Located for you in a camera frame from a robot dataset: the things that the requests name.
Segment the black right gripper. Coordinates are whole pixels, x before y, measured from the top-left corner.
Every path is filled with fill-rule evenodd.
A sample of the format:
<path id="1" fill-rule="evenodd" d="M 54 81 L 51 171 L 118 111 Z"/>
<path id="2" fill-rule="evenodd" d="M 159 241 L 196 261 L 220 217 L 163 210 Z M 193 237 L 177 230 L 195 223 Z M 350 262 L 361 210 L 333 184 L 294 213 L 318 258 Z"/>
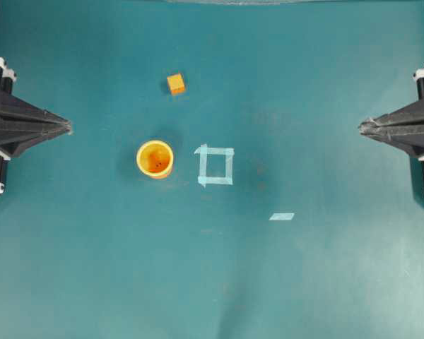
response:
<path id="1" fill-rule="evenodd" d="M 424 166 L 424 68 L 416 70 L 413 79 L 418 101 L 395 112 L 366 119 L 358 129 L 362 136 L 398 148 L 418 158 Z"/>

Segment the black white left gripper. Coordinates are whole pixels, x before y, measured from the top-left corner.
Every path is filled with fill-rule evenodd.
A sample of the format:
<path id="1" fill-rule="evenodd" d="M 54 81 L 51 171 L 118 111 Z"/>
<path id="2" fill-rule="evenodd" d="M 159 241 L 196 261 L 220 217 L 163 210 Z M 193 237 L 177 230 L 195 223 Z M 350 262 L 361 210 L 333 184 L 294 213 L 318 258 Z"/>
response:
<path id="1" fill-rule="evenodd" d="M 71 122 L 11 95 L 16 73 L 0 57 L 0 195 L 5 192 L 8 162 L 28 148 L 71 132 Z M 50 124 L 4 124 L 4 117 Z"/>

